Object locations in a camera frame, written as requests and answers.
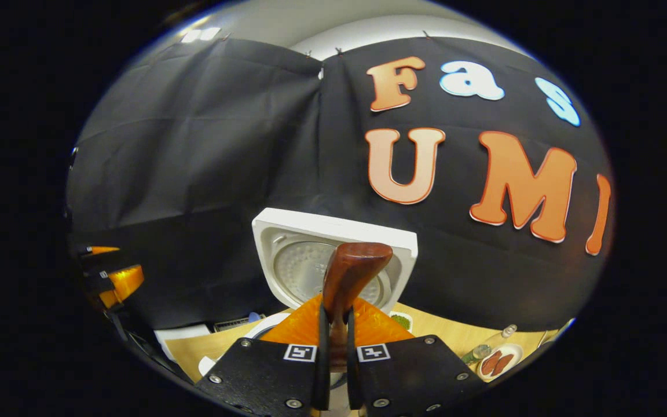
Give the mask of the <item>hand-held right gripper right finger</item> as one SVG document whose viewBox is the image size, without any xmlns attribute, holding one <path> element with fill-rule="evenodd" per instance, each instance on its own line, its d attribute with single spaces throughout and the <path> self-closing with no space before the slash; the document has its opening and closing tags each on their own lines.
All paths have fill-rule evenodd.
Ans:
<svg viewBox="0 0 667 417">
<path fill-rule="evenodd" d="M 347 326 L 349 402 L 360 415 L 440 416 L 487 390 L 440 337 L 416 337 L 362 298 Z"/>
</svg>

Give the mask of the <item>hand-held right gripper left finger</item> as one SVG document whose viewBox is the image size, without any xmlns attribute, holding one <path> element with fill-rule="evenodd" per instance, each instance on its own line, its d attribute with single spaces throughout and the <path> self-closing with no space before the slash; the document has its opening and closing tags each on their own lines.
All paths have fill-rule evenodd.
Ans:
<svg viewBox="0 0 667 417">
<path fill-rule="evenodd" d="M 328 408 L 328 320 L 322 295 L 262 338 L 239 338 L 194 387 L 227 409 L 252 416 L 310 416 Z"/>
</svg>

